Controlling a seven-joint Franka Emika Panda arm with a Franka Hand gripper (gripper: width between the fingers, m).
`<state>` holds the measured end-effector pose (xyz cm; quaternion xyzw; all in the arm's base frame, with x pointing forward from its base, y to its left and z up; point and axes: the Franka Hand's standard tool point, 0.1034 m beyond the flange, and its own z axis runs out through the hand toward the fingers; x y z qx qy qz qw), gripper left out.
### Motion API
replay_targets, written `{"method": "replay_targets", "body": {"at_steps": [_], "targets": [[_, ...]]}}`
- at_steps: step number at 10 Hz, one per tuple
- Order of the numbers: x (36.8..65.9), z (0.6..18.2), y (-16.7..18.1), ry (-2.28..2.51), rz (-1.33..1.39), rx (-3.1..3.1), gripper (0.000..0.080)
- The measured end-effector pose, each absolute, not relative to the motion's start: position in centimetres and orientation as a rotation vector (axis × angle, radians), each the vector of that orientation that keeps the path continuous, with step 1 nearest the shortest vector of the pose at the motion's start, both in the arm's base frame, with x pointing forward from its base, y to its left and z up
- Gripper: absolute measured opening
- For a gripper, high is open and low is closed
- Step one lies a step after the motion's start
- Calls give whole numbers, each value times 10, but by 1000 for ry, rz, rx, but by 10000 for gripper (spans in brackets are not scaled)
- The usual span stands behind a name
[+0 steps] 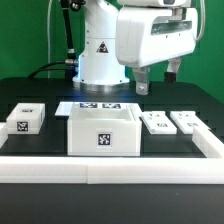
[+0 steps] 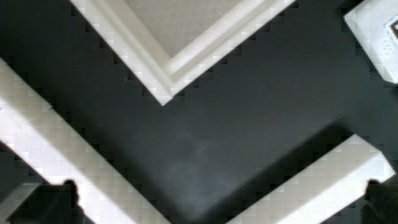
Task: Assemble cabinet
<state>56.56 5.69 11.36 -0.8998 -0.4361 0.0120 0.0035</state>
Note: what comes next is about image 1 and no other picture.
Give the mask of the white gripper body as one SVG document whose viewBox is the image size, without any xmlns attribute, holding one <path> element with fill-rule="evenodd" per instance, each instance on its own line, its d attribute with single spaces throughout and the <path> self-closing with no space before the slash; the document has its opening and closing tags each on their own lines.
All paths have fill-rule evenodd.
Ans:
<svg viewBox="0 0 224 224">
<path fill-rule="evenodd" d="M 197 35 L 197 11 L 123 7 L 116 25 L 115 52 L 120 64 L 145 67 L 190 54 Z"/>
</svg>

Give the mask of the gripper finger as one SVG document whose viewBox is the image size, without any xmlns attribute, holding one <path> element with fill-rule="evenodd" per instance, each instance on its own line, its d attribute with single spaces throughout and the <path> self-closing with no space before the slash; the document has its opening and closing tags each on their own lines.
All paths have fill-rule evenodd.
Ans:
<svg viewBox="0 0 224 224">
<path fill-rule="evenodd" d="M 181 65 L 181 58 L 173 58 L 168 61 L 168 67 L 164 73 L 164 81 L 166 83 L 175 83 L 177 74 Z"/>
<path fill-rule="evenodd" d="M 139 95 L 147 95 L 149 91 L 148 68 L 133 68 L 132 71 L 136 81 L 136 93 Z"/>
</svg>

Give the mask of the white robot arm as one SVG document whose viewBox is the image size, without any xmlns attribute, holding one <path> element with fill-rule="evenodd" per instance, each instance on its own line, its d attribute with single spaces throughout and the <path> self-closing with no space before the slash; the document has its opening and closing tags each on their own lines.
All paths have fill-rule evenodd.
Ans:
<svg viewBox="0 0 224 224">
<path fill-rule="evenodd" d="M 73 84 L 92 91 L 126 85 L 130 67 L 136 92 L 146 95 L 150 66 L 168 63 L 166 78 L 173 81 L 181 57 L 194 51 L 204 25 L 193 0 L 59 0 L 66 27 L 68 56 L 74 63 Z M 85 10 L 85 47 L 73 48 L 70 11 Z"/>
</svg>

